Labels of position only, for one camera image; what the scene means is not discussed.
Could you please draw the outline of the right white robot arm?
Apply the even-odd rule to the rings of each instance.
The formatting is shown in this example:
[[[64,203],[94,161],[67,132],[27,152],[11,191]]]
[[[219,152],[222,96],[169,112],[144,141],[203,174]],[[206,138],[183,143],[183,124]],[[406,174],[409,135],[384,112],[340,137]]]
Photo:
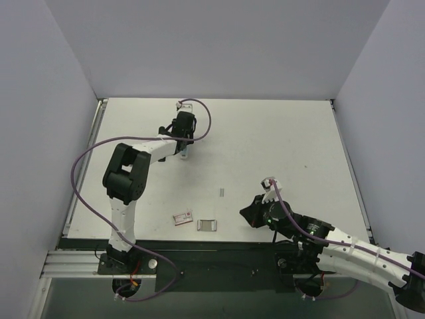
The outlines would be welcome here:
[[[264,203],[260,195],[240,215],[251,227],[268,227],[293,242],[301,270],[316,268],[350,276],[393,295],[407,309],[424,312],[424,253],[378,247],[329,223],[295,213],[285,201]]]

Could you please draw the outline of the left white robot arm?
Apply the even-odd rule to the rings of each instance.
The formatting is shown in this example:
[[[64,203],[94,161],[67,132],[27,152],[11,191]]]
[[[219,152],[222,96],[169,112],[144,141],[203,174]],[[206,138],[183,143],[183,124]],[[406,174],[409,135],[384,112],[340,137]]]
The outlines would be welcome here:
[[[197,120],[187,111],[179,111],[168,127],[160,127],[158,140],[130,146],[120,143],[115,147],[102,185],[110,198],[112,211],[111,236],[106,254],[121,273],[135,269],[135,206],[147,185],[149,167],[169,156],[184,152],[193,143]]]

